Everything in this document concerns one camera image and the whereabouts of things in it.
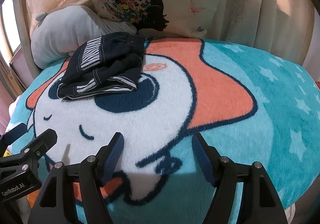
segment white wall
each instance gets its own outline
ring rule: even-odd
[[[316,10],[313,35],[303,67],[314,81],[320,81],[320,16]]]

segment pink butterfly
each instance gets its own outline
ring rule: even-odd
[[[198,14],[199,12],[202,12],[205,9],[205,7],[198,7],[196,8],[195,3],[191,0],[188,8],[189,13],[193,13],[193,15]]]

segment plush toy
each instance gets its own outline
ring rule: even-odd
[[[100,18],[91,9],[71,5],[40,13],[31,39],[31,51],[36,65],[44,69],[53,61],[73,52],[86,41],[96,37],[123,31],[136,34],[129,22],[116,22]]]

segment silver bolt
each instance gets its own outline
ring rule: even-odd
[[[54,165],[54,167],[57,168],[57,169],[61,168],[61,166],[62,166],[62,162],[57,162],[57,163]]]
[[[23,170],[23,171],[28,170],[28,168],[29,168],[29,165],[27,165],[27,164],[25,164],[24,166],[22,166],[22,170]]]
[[[227,163],[230,161],[229,157],[226,157],[226,156],[221,156],[220,157],[220,160],[223,162],[223,163]]]
[[[260,162],[254,162],[254,166],[260,169],[262,167],[262,164]]]
[[[87,158],[87,161],[89,162],[89,163],[92,163],[92,162],[94,162],[96,160],[96,157],[94,156],[94,155],[90,155],[88,158]]]

